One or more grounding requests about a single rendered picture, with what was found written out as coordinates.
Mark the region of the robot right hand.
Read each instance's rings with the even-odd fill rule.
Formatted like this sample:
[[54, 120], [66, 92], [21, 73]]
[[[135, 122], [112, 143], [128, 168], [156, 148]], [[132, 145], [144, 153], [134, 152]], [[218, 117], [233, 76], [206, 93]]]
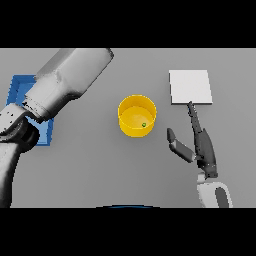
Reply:
[[192, 101], [187, 104], [188, 115], [191, 118], [191, 125], [194, 134], [195, 150], [191, 150], [180, 142], [171, 128], [167, 129], [167, 141], [170, 150], [188, 163], [197, 162], [206, 178], [217, 178], [217, 161], [212, 141], [205, 128], [201, 128], [196, 108]]

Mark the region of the pale square measuring scale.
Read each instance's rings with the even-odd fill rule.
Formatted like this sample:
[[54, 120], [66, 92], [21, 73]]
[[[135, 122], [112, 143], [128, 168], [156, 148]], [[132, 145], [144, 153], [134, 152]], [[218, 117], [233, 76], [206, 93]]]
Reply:
[[169, 84], [172, 105], [213, 103], [207, 70], [170, 70]]

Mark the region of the yellow bowl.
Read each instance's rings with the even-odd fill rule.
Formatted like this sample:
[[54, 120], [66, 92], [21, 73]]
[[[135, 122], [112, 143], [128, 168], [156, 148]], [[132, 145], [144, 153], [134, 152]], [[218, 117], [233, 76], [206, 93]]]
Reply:
[[156, 121], [157, 109], [147, 96], [133, 94], [124, 98], [118, 106], [118, 124], [121, 131], [132, 138], [147, 136]]

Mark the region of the blue tray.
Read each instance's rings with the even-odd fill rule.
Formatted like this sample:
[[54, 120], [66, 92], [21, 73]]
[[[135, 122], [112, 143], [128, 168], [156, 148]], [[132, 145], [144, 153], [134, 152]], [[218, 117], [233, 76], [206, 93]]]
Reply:
[[[6, 104], [16, 103], [22, 105], [25, 99], [25, 94], [34, 86], [35, 79], [33, 75], [13, 75], [10, 87], [8, 91], [8, 96], [6, 99]], [[37, 146], [49, 146], [52, 141], [52, 132], [54, 119], [48, 121], [43, 121], [41, 124], [37, 123], [30, 117], [27, 117], [28, 122], [34, 125], [40, 133]]]

